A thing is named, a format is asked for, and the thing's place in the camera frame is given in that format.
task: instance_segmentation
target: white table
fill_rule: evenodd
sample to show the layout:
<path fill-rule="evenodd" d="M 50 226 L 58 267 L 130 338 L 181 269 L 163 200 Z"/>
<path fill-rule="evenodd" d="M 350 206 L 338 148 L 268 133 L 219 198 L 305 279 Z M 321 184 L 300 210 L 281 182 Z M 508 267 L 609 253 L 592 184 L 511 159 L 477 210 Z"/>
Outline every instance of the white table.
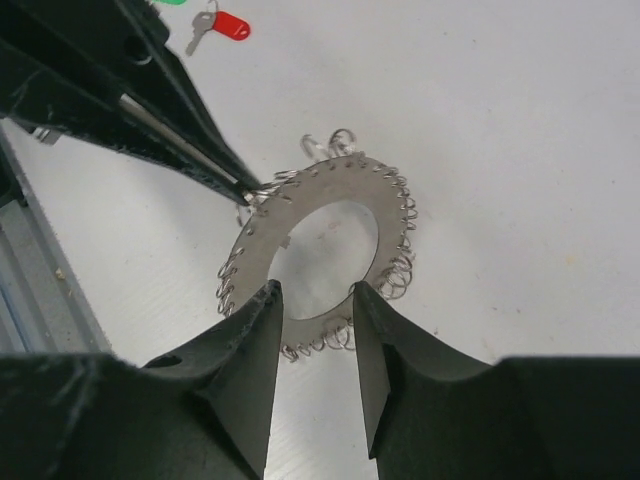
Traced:
<path fill-rule="evenodd" d="M 208 34 L 185 63 L 261 179 L 306 166 L 301 135 L 338 127 L 408 177 L 421 217 L 402 314 L 489 362 L 638 352 L 637 2 L 221 3 L 252 36 Z M 203 4 L 162 6 L 180 54 Z M 8 129 L 117 354 L 141 364 L 219 321 L 216 272 L 238 233 L 228 202 L 110 151 Z M 375 475 L 355 356 L 283 360 L 267 478 Z"/>

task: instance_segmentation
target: red key tag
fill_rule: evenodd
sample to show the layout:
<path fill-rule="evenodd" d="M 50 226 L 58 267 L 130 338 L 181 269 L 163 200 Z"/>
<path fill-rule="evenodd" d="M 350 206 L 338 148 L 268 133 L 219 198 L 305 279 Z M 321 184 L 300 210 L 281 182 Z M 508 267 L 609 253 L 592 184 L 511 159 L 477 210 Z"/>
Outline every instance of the red key tag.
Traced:
<path fill-rule="evenodd" d="M 223 34 L 233 40 L 246 39 L 251 33 L 251 26 L 241 18 L 234 17 L 227 12 L 216 12 L 216 19 L 211 30 Z"/>

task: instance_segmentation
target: black plastic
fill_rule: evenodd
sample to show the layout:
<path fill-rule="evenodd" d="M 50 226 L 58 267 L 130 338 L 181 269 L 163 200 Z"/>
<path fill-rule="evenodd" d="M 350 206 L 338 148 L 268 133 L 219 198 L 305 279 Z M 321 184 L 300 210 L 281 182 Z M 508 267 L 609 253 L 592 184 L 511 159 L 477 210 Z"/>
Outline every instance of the black plastic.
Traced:
<path fill-rule="evenodd" d="M 108 354 L 1 358 L 2 478 L 262 478 L 281 331 L 270 282 L 143 369 Z"/>
<path fill-rule="evenodd" d="M 640 478 L 640 359 L 486 365 L 362 282 L 354 328 L 380 480 Z"/>
<path fill-rule="evenodd" d="M 145 0 L 6 0 L 0 116 L 176 170 L 246 204 L 258 180 L 222 138 Z M 126 95 L 238 183 L 121 108 Z"/>
<path fill-rule="evenodd" d="M 11 166 L 12 161 L 15 161 L 13 150 L 9 140 L 0 129 L 0 208 L 12 200 L 17 200 L 22 206 L 27 204 L 18 178 Z"/>

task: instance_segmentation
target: metal washer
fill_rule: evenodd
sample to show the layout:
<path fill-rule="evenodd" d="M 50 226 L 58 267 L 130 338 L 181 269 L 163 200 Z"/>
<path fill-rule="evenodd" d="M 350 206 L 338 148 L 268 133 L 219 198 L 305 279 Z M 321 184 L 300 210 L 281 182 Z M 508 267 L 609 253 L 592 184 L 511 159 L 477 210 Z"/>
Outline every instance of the metal washer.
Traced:
<path fill-rule="evenodd" d="M 244 305 L 268 280 L 278 248 L 304 218 L 331 203 L 350 200 L 366 206 L 378 225 L 378 246 L 364 280 L 377 286 L 398 257 L 406 230 L 404 199 L 398 195 L 391 168 L 362 153 L 337 157 L 300 170 L 282 188 L 282 195 L 262 203 L 264 216 L 254 214 L 231 251 L 242 251 L 233 261 L 229 301 L 232 312 Z M 347 325 L 353 314 L 352 295 L 315 317 L 284 319 L 282 344 L 293 349 L 318 342 Z"/>

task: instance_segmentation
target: hole in washer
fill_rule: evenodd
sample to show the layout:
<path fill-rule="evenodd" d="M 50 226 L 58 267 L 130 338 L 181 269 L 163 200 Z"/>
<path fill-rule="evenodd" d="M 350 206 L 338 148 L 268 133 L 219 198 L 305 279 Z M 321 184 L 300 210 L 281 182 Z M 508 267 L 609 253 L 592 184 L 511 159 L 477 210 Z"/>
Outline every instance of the hole in washer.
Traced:
<path fill-rule="evenodd" d="M 282 283 L 285 316 L 315 317 L 341 303 L 362 280 L 378 247 L 378 225 L 371 211 L 341 201 L 305 217 L 279 248 L 269 278 Z"/>
<path fill-rule="evenodd" d="M 122 47 L 125 56 L 131 63 L 146 65 L 151 61 L 151 54 L 149 50 L 147 50 L 147 46 L 144 44 L 144 41 L 136 35 L 129 35 L 125 38 Z"/>

